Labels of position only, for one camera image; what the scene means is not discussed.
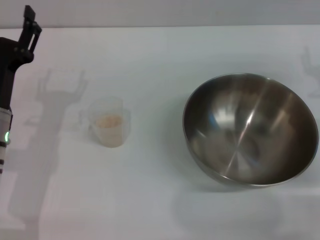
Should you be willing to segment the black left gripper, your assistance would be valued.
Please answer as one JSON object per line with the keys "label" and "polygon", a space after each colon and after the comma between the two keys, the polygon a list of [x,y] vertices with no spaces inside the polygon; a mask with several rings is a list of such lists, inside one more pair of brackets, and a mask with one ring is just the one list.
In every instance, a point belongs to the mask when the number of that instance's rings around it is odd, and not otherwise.
{"label": "black left gripper", "polygon": [[10,109],[16,71],[34,59],[34,50],[42,32],[35,21],[36,13],[25,5],[23,29],[18,41],[0,38],[0,107]]}

